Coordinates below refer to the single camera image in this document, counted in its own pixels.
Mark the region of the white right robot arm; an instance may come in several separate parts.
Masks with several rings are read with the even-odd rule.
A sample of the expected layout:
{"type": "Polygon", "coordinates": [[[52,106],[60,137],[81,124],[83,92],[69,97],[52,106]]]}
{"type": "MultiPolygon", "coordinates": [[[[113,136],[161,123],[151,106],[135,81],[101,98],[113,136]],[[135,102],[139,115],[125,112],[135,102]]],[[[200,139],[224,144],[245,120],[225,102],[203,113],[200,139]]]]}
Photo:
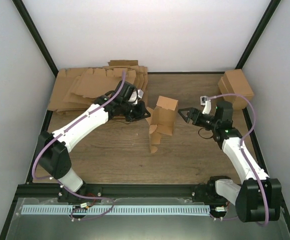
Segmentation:
{"type": "Polygon", "coordinates": [[[244,222],[267,224],[280,218],[282,186],[278,179],[269,175],[255,161],[245,145],[241,133],[233,127],[233,105],[220,101],[215,114],[211,115],[211,101],[203,98],[203,110],[194,107],[179,109],[182,119],[213,133],[213,140],[230,159],[241,184],[231,179],[216,179],[207,188],[207,197],[217,202],[222,197],[235,206],[238,218],[244,222]]]}

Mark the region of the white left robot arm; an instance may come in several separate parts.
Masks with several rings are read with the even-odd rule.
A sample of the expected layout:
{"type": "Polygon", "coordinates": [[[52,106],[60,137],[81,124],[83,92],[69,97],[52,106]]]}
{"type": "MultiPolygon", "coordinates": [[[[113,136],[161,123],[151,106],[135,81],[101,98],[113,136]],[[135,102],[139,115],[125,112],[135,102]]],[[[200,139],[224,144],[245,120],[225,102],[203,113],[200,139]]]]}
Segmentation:
{"type": "Polygon", "coordinates": [[[36,178],[36,167],[41,166],[50,177],[69,190],[74,201],[83,201],[87,196],[87,189],[83,187],[84,181],[72,168],[70,152],[93,130],[115,117],[124,117],[127,122],[150,117],[142,97],[142,90],[121,80],[115,90],[96,98],[72,122],[52,133],[43,131],[35,149],[32,177],[36,178]]]}

